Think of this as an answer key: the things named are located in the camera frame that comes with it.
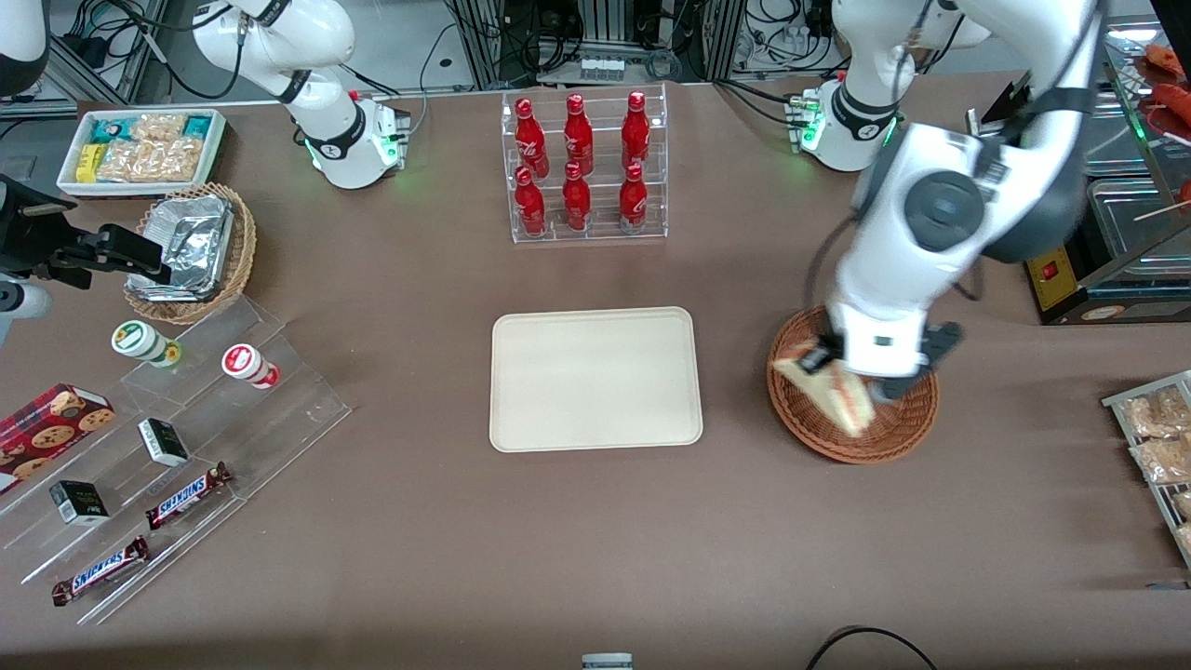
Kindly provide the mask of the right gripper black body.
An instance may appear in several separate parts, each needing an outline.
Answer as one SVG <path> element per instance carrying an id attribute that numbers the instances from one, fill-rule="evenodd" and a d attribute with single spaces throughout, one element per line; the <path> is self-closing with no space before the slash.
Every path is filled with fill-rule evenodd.
<path id="1" fill-rule="evenodd" d="M 1 179 L 1 190 L 5 275 L 89 288 L 92 273 L 100 270 L 100 263 L 98 251 L 87 242 L 91 233 L 67 220 L 66 212 L 77 203 L 42 194 L 10 177 Z"/>

